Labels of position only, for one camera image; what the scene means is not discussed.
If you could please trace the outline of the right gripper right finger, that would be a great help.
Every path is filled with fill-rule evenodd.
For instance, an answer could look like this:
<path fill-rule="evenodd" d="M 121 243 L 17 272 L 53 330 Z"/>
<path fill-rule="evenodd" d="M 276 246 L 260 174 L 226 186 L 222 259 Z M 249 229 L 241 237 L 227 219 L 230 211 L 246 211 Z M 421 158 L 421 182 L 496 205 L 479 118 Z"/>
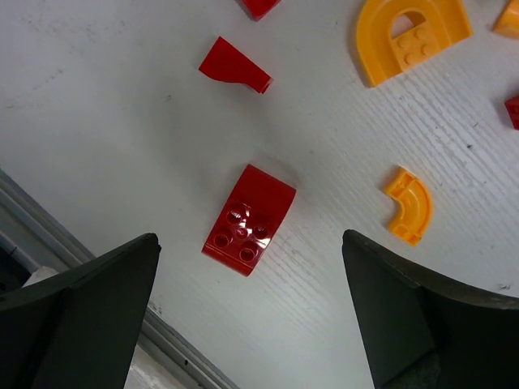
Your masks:
<path fill-rule="evenodd" d="M 518 300 L 451 279 L 352 229 L 345 273 L 376 388 L 516 388 Z"/>

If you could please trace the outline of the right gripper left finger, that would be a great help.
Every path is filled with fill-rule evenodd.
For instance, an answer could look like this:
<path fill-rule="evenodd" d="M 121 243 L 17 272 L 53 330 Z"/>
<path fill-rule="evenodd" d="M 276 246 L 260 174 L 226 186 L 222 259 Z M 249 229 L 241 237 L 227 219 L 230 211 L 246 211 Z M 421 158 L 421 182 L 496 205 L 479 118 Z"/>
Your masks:
<path fill-rule="evenodd" d="M 161 247 L 154 233 L 1 295 L 3 388 L 122 388 Z"/>

